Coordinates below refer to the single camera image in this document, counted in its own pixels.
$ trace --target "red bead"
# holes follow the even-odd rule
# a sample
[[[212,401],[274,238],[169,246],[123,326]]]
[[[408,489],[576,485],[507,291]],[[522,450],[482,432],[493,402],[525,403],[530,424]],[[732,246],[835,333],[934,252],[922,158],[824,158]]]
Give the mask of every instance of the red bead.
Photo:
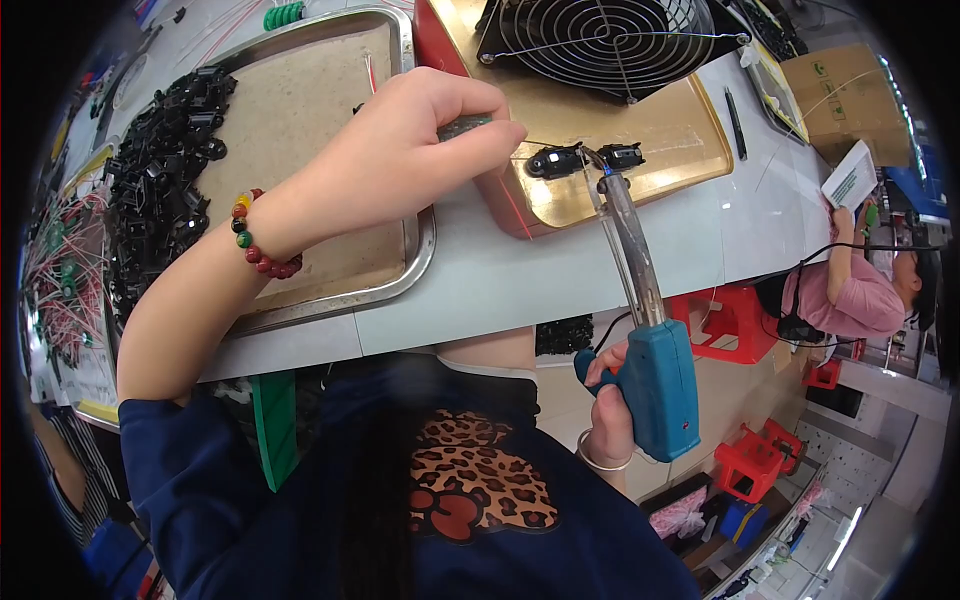
[[[249,263],[260,262],[262,256],[263,254],[260,253],[260,249],[257,246],[250,246],[243,253],[243,257],[246,258]]]

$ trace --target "gold metal plate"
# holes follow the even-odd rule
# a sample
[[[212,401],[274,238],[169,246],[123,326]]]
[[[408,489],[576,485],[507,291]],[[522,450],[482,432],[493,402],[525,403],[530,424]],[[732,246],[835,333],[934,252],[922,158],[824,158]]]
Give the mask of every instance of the gold metal plate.
[[[646,163],[625,174],[637,205],[733,170],[733,154],[713,104],[696,75],[674,82],[633,106],[612,96],[559,84],[533,72],[490,68],[476,59],[484,0],[430,0],[470,76],[494,84],[510,102],[527,139],[555,145],[583,141],[590,148],[641,142]],[[549,228],[567,228],[595,216],[582,177],[528,176],[525,159],[542,146],[524,143],[513,170],[530,211]]]

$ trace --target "white table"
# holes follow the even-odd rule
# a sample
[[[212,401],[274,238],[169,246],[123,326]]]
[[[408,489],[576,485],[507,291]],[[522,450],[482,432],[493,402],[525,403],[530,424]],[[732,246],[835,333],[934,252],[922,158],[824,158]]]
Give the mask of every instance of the white table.
[[[180,24],[164,26],[136,86],[139,97],[114,112],[108,134],[122,135],[155,89],[194,68],[221,32],[178,63],[195,43],[190,38],[234,3],[196,0]],[[157,21],[179,5],[160,9]],[[263,13],[272,5],[261,2],[218,53],[261,34]],[[306,13],[343,7],[342,0],[316,0]],[[730,87],[749,158],[737,161],[728,176],[637,210],[665,298],[790,267],[828,243],[828,215],[817,198],[826,164],[811,147],[771,128],[735,55],[698,74],[732,141],[724,100],[724,85]],[[83,145],[82,132],[88,131],[83,119],[71,129],[71,152]],[[203,379],[316,365],[626,305],[606,237],[595,222],[518,240],[497,228],[472,183],[440,200],[435,210],[436,254],[411,290],[375,307],[227,340]]]

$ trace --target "leopard print bear graphic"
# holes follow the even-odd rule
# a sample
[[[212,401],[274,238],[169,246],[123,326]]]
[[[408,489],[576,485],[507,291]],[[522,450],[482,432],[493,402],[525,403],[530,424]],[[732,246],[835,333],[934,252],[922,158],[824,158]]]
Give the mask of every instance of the leopard print bear graphic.
[[[410,475],[410,528],[467,543],[500,529],[543,532],[557,525],[540,474],[497,443],[513,428],[472,412],[437,411],[417,436]]]

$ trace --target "red plastic stool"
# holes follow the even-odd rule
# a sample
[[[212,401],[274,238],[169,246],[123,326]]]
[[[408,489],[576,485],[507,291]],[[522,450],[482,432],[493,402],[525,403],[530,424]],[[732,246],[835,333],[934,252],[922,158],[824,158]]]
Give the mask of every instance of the red plastic stool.
[[[800,461],[806,454],[806,443],[801,442],[797,436],[783,428],[773,419],[768,419],[763,423],[763,431],[760,434],[767,443],[775,450],[786,453],[783,457],[783,464],[780,465],[780,472],[792,475],[800,468]]]
[[[747,427],[747,423],[740,423],[740,429],[744,436],[733,446],[720,444],[713,450],[713,458],[722,467],[716,486],[745,502],[756,504],[777,480],[783,466],[783,454]],[[749,493],[734,488],[745,476],[754,482]]]
[[[811,367],[806,378],[801,382],[811,388],[823,388],[825,390],[834,390],[837,387],[837,381],[840,380],[840,367],[843,361],[839,358],[829,359],[821,367]]]
[[[713,299],[723,305],[720,310],[711,310],[708,313],[704,333],[710,336],[709,339],[702,344],[690,343],[694,355],[740,365],[755,365],[777,342],[777,338],[766,333],[777,332],[777,320],[763,312],[760,301],[756,299],[756,290],[752,286],[722,285],[716,289],[716,294],[710,288],[670,298],[673,318],[686,323],[686,330],[692,332],[690,298]],[[710,346],[724,335],[737,337],[736,348]]]

